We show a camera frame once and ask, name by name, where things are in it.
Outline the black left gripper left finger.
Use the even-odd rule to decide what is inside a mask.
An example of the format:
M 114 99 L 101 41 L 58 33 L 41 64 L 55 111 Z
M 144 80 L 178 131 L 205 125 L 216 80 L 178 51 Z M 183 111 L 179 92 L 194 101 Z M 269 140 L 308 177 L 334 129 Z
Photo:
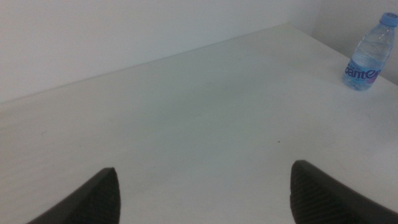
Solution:
M 119 223 L 121 194 L 113 167 L 104 168 L 29 224 Z

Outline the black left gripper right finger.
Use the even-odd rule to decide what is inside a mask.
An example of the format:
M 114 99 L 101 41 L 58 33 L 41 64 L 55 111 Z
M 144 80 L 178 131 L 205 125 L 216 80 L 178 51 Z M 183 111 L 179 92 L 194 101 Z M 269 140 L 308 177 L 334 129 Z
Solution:
M 337 181 L 305 160 L 290 175 L 290 209 L 295 223 L 397 223 L 394 212 Z

